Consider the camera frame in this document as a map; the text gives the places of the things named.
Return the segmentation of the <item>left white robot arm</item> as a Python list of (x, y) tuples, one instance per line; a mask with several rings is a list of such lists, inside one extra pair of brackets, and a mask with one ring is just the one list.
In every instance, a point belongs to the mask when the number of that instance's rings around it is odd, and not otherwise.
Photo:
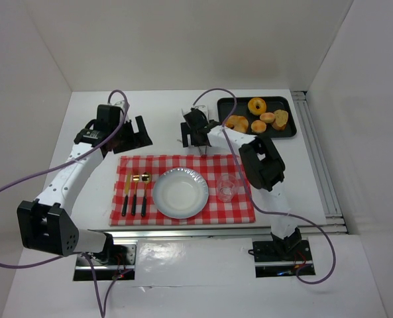
[(137, 131), (117, 105), (99, 105), (97, 116), (79, 131), (72, 151), (51, 183), (33, 201), (22, 201), (17, 217), (25, 248), (58, 256), (92, 253), (108, 259), (114, 250), (113, 237), (101, 231), (77, 228), (71, 218), (78, 195), (110, 152), (122, 153), (152, 141), (141, 116)]

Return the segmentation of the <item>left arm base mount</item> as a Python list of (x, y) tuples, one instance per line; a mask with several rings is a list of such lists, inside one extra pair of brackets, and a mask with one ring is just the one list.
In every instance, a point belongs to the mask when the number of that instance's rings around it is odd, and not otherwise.
[[(127, 242), (115, 245), (104, 259), (90, 254), (90, 260), (95, 270), (97, 281), (118, 280), (131, 281), (135, 279), (135, 262), (137, 258), (137, 244)], [(84, 256), (77, 256), (73, 281), (89, 282), (93, 280), (91, 266)]]

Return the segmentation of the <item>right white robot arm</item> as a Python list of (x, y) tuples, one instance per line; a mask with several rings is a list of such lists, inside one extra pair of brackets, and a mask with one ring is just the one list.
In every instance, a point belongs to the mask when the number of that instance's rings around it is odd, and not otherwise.
[(208, 121), (199, 109), (183, 112), (181, 124), (183, 146), (212, 146), (230, 150), (238, 156), (247, 181), (255, 189), (266, 192), (272, 248), (282, 260), (290, 260), (302, 236), (284, 194), (286, 169), (282, 157), (268, 136), (251, 135)]

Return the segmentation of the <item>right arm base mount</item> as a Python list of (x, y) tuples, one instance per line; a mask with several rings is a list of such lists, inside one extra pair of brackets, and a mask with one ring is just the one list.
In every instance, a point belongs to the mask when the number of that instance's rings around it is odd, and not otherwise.
[(253, 257), (257, 278), (295, 276), (314, 276), (315, 268), (308, 240), (303, 240), (289, 254), (280, 256), (273, 247), (272, 241), (253, 241), (248, 250)]

